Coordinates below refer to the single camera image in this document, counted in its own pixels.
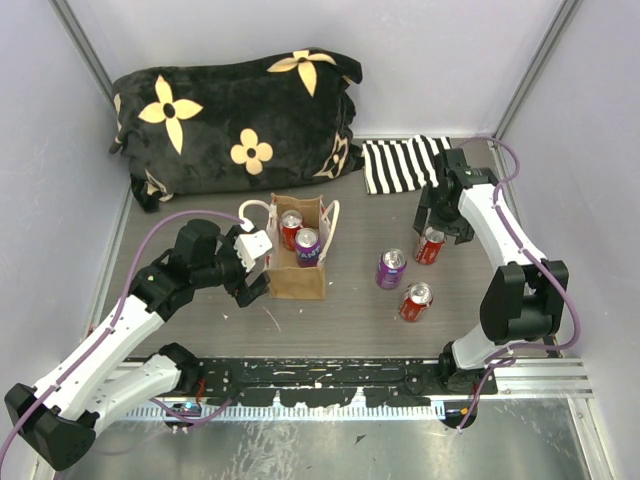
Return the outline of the purple Fanta can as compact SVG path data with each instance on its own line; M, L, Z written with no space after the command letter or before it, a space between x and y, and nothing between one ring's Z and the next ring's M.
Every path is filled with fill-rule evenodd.
M297 264L301 268L317 265L321 252L319 234L311 228L302 228L295 238Z

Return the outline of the watermelon print canvas bag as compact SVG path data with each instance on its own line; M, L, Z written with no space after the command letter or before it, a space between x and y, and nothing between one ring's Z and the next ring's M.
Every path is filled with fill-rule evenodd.
M340 217L341 204L334 200L328 204L323 196L297 199L291 196L271 194L269 203L246 200L239 209L241 218L250 206L264 208L268 213L265 230L273 244L266 257L264 272L268 274L271 298L287 300L324 300L326 298L325 263L333 243ZM288 211L302 216L302 226L318 235L319 244L314 250L314 259L303 259L300 251L285 246L282 226L283 215Z

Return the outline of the purple soda can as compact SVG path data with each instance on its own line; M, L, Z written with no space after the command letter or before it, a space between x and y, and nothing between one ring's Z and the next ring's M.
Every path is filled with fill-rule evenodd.
M404 253L396 248L385 250L381 255L376 272L376 283L380 288L395 289L400 284L407 260Z

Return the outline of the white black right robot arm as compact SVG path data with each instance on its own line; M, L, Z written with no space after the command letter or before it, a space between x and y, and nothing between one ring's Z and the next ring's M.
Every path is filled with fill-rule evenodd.
M438 358L440 385L459 394L498 357L558 332L569 271L529 241L491 169L470 167L460 148L436 154L432 165L414 230L442 232L458 244L478 239L494 270L478 325L446 344Z

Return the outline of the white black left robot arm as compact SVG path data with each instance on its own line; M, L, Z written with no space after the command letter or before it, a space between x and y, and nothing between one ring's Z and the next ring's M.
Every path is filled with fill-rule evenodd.
M203 377L200 362L177 343L162 347L118 380L107 379L196 291L222 287L239 307L263 295L266 274L252 283L246 279L272 247L268 234L248 220L227 233L209 220L189 220L173 247L129 276L113 310L58 367L32 386L17 383L7 392L12 433L60 472L137 404L165 393L194 393Z

